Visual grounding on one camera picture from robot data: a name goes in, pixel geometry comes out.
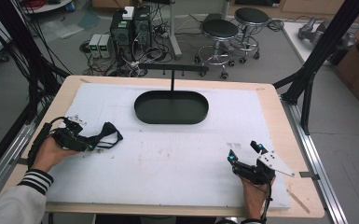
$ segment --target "hand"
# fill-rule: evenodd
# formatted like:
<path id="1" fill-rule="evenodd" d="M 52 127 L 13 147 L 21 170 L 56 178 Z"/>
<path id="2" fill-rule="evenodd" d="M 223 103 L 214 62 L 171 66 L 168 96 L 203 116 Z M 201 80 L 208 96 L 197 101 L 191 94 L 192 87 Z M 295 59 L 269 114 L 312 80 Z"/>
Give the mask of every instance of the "hand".
<path id="1" fill-rule="evenodd" d="M 266 201 L 268 185 L 254 185 L 248 179 L 241 178 L 243 199 L 245 200 L 245 215 L 247 219 L 260 219 L 261 208 Z"/>
<path id="2" fill-rule="evenodd" d="M 34 165 L 31 169 L 48 172 L 53 166 L 60 163 L 65 157 L 77 154 L 77 151 L 62 149 L 52 137 L 46 138 L 37 152 Z"/>

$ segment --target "stool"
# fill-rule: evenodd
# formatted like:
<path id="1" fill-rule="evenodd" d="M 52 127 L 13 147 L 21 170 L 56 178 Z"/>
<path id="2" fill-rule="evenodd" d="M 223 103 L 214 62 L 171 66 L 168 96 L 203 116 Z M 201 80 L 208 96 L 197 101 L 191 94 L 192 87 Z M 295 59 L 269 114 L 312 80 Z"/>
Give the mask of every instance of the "stool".
<path id="1" fill-rule="evenodd" d="M 254 58 L 259 59 L 260 47 L 257 40 L 252 37 L 252 32 L 255 28 L 263 26 L 269 20 L 269 16 L 259 9 L 243 7 L 235 11 L 234 17 L 237 22 L 244 26 L 242 33 L 235 38 L 236 43 L 231 43 L 231 46 L 245 51 L 245 56 L 240 58 L 240 63 L 246 62 L 248 51 L 252 50 L 255 50 Z"/>
<path id="2" fill-rule="evenodd" d="M 235 63 L 231 59 L 228 50 L 220 47 L 220 43 L 233 39 L 238 34 L 237 26 L 229 21 L 220 19 L 208 20 L 202 23 L 201 31 L 205 36 L 214 40 L 214 44 L 200 48 L 195 57 L 195 62 L 202 62 L 202 66 L 206 63 L 211 65 L 222 65 L 223 72 L 220 77 L 227 79 L 228 73 L 226 72 L 225 64 L 228 63 L 229 66 L 234 66 Z M 204 77 L 205 73 L 200 72 L 200 75 Z"/>

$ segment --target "black plate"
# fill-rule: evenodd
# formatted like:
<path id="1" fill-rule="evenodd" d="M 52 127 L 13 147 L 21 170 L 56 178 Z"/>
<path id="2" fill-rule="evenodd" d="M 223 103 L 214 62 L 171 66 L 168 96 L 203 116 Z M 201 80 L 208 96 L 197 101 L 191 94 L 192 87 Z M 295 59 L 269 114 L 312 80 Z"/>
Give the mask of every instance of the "black plate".
<path id="1" fill-rule="evenodd" d="M 196 124 L 206 118 L 208 101 L 194 91 L 147 91 L 134 104 L 139 120 L 149 124 Z"/>

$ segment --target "wooden table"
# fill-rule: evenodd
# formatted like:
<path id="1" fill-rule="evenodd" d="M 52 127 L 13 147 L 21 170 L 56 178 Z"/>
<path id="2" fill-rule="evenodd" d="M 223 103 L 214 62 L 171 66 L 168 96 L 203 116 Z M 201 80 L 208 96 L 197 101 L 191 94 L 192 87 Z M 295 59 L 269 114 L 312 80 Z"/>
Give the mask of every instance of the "wooden table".
<path id="1" fill-rule="evenodd" d="M 50 122 L 58 116 L 65 115 L 76 96 L 77 89 L 82 83 L 170 86 L 169 79 L 71 76 L 62 84 L 60 91 L 48 109 L 41 124 Z M 286 210 L 270 210 L 268 216 L 322 217 L 324 215 L 324 209 L 312 180 L 310 178 L 301 178 L 299 175 L 299 172 L 306 172 L 308 169 L 302 158 L 300 149 L 298 148 L 289 121 L 283 111 L 278 94 L 272 85 L 220 81 L 175 80 L 175 86 L 255 91 L 261 104 L 264 118 L 269 129 L 269 136 L 275 151 L 296 174 L 296 177 L 284 176 L 287 193 L 291 201 L 291 208 Z M 36 133 L 39 133 L 40 129 L 41 125 L 37 128 Z M 25 149 L 22 155 L 23 158 L 26 158 L 29 149 L 30 146 Z M 26 170 L 27 167 L 25 165 L 18 164 L 4 189 L 17 185 L 21 181 Z M 47 212 L 244 217 L 244 209 L 241 207 L 186 207 L 103 203 L 48 203 Z"/>

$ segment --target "striped sleeve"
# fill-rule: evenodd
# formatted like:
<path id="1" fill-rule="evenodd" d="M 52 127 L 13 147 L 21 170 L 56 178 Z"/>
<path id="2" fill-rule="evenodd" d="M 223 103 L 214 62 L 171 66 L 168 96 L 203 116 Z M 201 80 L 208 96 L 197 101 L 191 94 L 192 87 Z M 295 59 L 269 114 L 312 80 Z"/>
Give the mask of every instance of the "striped sleeve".
<path id="1" fill-rule="evenodd" d="M 51 175 L 40 170 L 30 169 L 25 173 L 24 178 L 18 185 L 28 186 L 46 195 L 53 182 L 54 179 Z"/>

